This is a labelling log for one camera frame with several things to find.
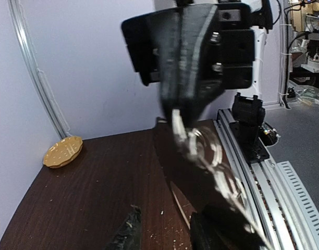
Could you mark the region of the right round circuit board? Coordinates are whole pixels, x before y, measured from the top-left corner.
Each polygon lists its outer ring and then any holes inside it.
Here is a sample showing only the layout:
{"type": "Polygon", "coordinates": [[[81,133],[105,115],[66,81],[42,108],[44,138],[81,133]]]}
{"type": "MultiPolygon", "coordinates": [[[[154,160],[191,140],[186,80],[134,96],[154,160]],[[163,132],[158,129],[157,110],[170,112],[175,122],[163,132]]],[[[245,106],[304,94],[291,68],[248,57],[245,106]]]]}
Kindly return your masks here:
{"type": "Polygon", "coordinates": [[[267,122],[264,122],[260,126],[259,137],[265,146],[273,146],[278,142],[280,135],[275,128],[267,122]]]}

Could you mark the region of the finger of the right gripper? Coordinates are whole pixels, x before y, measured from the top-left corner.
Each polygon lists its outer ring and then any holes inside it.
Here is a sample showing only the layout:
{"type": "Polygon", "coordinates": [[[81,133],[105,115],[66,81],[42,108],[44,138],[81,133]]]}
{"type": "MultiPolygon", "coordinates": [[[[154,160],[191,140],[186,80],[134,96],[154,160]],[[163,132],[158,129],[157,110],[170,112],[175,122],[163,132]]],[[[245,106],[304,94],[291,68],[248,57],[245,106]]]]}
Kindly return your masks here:
{"type": "Polygon", "coordinates": [[[201,79],[216,11],[216,5],[189,5],[155,14],[159,94],[168,121],[177,109],[183,124],[191,127],[205,107],[225,91],[220,80],[201,79]]]}

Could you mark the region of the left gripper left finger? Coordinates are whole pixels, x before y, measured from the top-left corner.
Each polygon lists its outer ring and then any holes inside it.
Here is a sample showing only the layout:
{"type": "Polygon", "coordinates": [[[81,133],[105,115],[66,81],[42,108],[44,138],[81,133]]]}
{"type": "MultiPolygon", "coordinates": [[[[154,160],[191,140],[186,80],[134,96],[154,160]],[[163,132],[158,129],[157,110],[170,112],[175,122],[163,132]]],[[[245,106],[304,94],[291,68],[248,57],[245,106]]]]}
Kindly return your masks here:
{"type": "Polygon", "coordinates": [[[132,211],[127,215],[122,225],[105,246],[105,250],[140,250],[142,238],[141,208],[132,205],[132,211]]]}

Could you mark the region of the right aluminium corner post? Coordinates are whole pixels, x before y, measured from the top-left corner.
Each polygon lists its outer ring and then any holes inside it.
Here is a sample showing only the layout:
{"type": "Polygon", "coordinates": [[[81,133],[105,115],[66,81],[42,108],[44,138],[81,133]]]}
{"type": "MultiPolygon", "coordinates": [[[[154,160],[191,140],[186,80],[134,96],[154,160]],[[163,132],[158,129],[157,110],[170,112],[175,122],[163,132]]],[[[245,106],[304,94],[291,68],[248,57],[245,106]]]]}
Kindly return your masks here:
{"type": "Polygon", "coordinates": [[[23,60],[39,99],[58,136],[61,139],[69,137],[71,136],[70,126],[55,99],[45,72],[40,69],[36,60],[35,47],[31,40],[20,1],[8,1],[8,5],[23,60]]]}

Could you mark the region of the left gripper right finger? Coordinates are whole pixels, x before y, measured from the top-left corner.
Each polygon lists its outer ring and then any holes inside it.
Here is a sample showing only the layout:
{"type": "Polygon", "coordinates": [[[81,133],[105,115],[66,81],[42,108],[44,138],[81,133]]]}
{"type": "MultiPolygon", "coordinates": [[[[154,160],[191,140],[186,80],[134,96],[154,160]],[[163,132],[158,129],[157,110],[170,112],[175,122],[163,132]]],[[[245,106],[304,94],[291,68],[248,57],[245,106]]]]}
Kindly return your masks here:
{"type": "Polygon", "coordinates": [[[251,223],[228,205],[194,205],[190,218],[193,249],[261,249],[266,247],[251,223]]]}

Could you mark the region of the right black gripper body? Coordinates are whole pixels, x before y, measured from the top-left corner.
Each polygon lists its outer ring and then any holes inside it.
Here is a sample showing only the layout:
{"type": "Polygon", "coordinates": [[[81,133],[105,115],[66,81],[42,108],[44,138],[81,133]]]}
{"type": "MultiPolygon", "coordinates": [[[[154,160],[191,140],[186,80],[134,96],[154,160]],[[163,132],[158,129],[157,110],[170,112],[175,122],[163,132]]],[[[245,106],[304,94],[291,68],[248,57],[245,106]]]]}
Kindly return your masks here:
{"type": "MultiPolygon", "coordinates": [[[[248,88],[252,84],[255,60],[250,7],[240,2],[190,5],[217,6],[216,22],[211,26],[212,35],[202,63],[201,79],[220,80],[225,89],[248,88]]],[[[121,24],[134,70],[144,85],[160,83],[158,49],[155,45],[155,14],[159,11],[129,18],[121,24]]]]}

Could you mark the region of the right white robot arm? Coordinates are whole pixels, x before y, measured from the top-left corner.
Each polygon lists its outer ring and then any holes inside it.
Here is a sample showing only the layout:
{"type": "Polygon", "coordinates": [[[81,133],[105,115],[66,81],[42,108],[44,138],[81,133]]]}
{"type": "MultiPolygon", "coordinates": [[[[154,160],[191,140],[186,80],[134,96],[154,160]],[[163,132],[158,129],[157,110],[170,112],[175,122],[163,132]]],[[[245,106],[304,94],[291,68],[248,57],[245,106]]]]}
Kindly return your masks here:
{"type": "Polygon", "coordinates": [[[273,27],[269,1],[177,1],[121,24],[134,70],[158,82],[166,120],[190,128],[226,90],[260,95],[262,60],[273,27]]]}

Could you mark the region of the keyring with green tag keys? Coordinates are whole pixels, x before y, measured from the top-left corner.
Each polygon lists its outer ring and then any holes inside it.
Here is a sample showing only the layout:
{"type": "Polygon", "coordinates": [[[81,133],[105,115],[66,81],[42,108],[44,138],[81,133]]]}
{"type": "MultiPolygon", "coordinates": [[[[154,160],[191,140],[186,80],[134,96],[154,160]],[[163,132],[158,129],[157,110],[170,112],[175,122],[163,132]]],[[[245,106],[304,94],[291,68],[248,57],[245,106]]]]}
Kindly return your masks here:
{"type": "Polygon", "coordinates": [[[207,137],[210,150],[213,152],[213,158],[208,162],[204,157],[204,153],[200,152],[201,144],[197,142],[198,136],[202,135],[201,130],[194,128],[188,132],[184,127],[180,110],[178,109],[172,111],[171,118],[174,140],[179,149],[191,162],[195,163],[200,169],[208,171],[213,176],[215,182],[214,189],[227,201],[230,209],[239,212],[247,220],[251,228],[253,228],[253,232],[257,233],[267,249],[273,249],[269,240],[238,200],[241,195],[246,197],[241,181],[235,176],[229,179],[226,178],[225,171],[230,171],[230,169],[225,167],[223,163],[223,150],[219,139],[213,132],[210,132],[210,136],[207,137]]]}

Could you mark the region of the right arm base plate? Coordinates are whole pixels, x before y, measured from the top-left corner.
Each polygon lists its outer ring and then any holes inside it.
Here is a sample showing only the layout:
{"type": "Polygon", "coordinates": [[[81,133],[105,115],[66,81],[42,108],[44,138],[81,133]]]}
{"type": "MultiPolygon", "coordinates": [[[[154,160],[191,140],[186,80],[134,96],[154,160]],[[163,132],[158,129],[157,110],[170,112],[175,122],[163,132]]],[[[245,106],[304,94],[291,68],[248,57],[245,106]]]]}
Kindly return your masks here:
{"type": "Polygon", "coordinates": [[[248,164],[269,158],[269,153],[259,139],[265,118],[263,101],[254,95],[252,98],[237,93],[231,109],[234,123],[230,128],[248,164]]]}

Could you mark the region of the aluminium rail frame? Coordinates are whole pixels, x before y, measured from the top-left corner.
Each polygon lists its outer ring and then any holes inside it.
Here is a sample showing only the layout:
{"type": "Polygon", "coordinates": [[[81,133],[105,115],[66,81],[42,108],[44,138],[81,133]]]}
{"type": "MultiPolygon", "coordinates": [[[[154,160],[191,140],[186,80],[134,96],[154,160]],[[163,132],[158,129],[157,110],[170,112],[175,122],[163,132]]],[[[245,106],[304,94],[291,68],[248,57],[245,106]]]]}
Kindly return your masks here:
{"type": "Polygon", "coordinates": [[[247,194],[248,214],[273,249],[319,249],[319,213],[288,161],[268,158],[248,163],[233,134],[230,110],[219,110],[214,122],[230,166],[247,194]]]}

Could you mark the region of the yellow round plate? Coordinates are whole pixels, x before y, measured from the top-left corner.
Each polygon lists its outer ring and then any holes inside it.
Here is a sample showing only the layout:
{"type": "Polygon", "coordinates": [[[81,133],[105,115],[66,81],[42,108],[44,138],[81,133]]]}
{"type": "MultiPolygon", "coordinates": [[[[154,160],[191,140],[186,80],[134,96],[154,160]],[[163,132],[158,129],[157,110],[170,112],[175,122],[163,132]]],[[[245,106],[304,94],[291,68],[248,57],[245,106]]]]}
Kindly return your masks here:
{"type": "Polygon", "coordinates": [[[43,157],[43,165],[51,169],[61,168],[72,162],[81,152],[83,140],[70,136],[54,144],[43,157]]]}

